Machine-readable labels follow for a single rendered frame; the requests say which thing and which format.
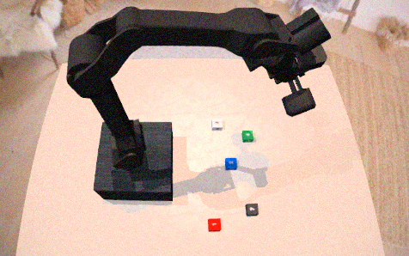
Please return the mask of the green block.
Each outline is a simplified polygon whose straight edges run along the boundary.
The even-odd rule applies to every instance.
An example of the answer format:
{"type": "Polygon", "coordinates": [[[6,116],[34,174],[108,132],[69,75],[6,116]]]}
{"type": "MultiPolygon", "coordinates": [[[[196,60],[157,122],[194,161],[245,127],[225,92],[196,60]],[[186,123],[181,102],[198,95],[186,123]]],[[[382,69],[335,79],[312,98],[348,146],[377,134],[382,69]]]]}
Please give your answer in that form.
{"type": "Polygon", "coordinates": [[[252,143],[253,131],[242,131],[242,141],[243,143],[252,143]]]}

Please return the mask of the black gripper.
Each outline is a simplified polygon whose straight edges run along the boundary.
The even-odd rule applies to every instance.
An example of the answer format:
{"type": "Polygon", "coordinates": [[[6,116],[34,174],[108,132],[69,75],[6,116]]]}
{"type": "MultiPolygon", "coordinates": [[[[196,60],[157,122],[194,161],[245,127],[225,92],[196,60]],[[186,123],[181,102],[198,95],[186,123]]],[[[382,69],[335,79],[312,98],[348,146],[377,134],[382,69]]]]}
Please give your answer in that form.
{"type": "Polygon", "coordinates": [[[281,82],[288,83],[290,85],[291,94],[282,98],[284,104],[284,110],[287,116],[295,117],[301,113],[305,113],[308,110],[315,109],[316,103],[309,88],[302,88],[300,80],[298,79],[298,66],[296,58],[292,55],[291,65],[280,74],[272,74],[267,71],[270,79],[274,78],[275,83],[278,85],[281,82]],[[296,86],[299,90],[296,90],[296,86]]]}

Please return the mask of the blue block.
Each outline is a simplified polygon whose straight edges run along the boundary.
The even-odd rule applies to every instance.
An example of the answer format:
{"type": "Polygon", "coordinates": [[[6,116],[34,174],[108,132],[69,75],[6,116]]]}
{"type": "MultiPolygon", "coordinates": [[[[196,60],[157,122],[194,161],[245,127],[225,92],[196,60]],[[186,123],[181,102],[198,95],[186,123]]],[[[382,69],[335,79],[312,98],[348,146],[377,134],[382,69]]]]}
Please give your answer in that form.
{"type": "Polygon", "coordinates": [[[226,170],[236,170],[237,158],[225,158],[225,168],[226,170]]]}

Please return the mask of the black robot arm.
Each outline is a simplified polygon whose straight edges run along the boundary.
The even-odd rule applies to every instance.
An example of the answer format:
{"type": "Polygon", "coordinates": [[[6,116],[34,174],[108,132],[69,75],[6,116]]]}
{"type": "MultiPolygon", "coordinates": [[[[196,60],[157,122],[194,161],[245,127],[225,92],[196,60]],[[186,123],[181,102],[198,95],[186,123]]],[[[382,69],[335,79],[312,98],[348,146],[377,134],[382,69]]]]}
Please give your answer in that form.
{"type": "Polygon", "coordinates": [[[216,14],[125,7],[71,41],[66,81],[79,96],[93,101],[109,128],[116,172],[139,174],[146,150],[143,125],[126,115],[112,83],[138,48],[222,47],[242,57],[249,72],[262,66],[272,74],[287,71],[292,53],[302,77],[326,62],[321,43],[329,39],[314,8],[285,25],[278,14],[258,8],[216,14]]]}

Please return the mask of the red block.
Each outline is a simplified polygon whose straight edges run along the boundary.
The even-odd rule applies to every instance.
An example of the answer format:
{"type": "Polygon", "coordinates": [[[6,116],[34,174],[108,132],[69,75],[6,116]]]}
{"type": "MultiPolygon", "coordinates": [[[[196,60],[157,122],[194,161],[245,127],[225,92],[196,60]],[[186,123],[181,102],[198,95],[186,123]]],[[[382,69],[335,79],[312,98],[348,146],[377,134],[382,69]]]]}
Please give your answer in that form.
{"type": "Polygon", "coordinates": [[[209,232],[221,231],[221,219],[220,218],[208,219],[208,227],[209,232]]]}

